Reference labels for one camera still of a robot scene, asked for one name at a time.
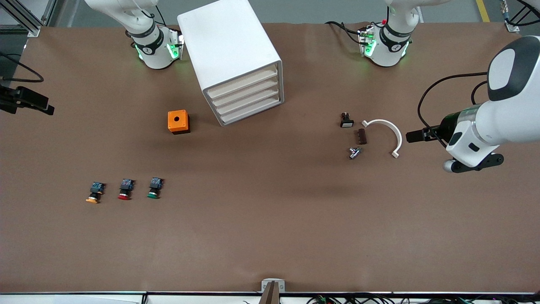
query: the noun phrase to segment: connector with green base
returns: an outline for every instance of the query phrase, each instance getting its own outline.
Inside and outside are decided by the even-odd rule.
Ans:
[[[163,179],[160,179],[158,177],[153,177],[150,181],[150,192],[148,192],[148,195],[146,197],[149,197],[151,199],[158,199],[159,198],[159,191],[161,190],[163,186]]]

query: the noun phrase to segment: floor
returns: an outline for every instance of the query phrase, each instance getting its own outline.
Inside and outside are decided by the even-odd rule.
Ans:
[[[48,0],[27,1],[33,12],[40,12]],[[215,0],[161,0],[159,7],[167,24],[178,24],[176,17],[186,11],[198,8]],[[492,22],[503,21],[499,0],[484,0]],[[386,16],[383,0],[250,0],[253,10],[264,23],[324,23],[326,21],[378,21]],[[511,16],[521,9],[516,0],[508,0]],[[150,12],[158,16],[155,9]],[[438,6],[422,7],[425,22],[481,22],[482,18],[476,0],[455,0]],[[533,21],[537,17],[529,14],[523,21]],[[84,0],[58,1],[51,19],[56,27],[119,27],[115,20],[92,10]],[[0,25],[11,24],[12,19],[0,10]],[[521,27],[522,35],[540,35],[540,23]],[[1,35],[0,51],[21,54],[26,42],[25,35]],[[16,65],[0,58],[0,74],[12,75]]]

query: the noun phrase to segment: brown table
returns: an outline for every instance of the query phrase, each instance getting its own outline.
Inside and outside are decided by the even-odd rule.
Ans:
[[[497,23],[421,24],[407,57],[380,68],[329,25],[265,24],[285,104],[220,127],[192,66],[151,70],[122,28],[44,28],[22,62],[54,116],[1,113],[0,290],[532,292],[540,284],[540,144],[499,148],[498,168],[449,174],[436,142],[382,125],[348,159],[348,111],[420,129],[418,100],[444,76],[486,71],[518,36]],[[18,70],[18,76],[28,76]],[[470,106],[482,77],[428,95],[433,124]],[[477,100],[485,100],[485,88]],[[186,109],[192,132],[171,135]],[[151,177],[166,180],[160,200]],[[137,180],[131,201],[122,178]],[[102,203],[86,203],[93,181]]]

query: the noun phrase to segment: metal fitting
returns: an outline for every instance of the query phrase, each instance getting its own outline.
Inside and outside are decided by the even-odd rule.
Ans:
[[[353,160],[358,156],[358,154],[362,153],[362,148],[360,147],[350,148],[349,151],[350,151],[349,159]]]

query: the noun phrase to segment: connector with orange base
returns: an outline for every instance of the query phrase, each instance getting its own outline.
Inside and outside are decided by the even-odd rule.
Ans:
[[[186,110],[170,111],[167,116],[167,126],[172,134],[185,134],[191,132],[190,116]]]
[[[103,194],[103,190],[105,189],[104,183],[94,182],[92,184],[92,187],[90,188],[90,196],[86,199],[88,203],[97,204],[99,203],[99,196]]]

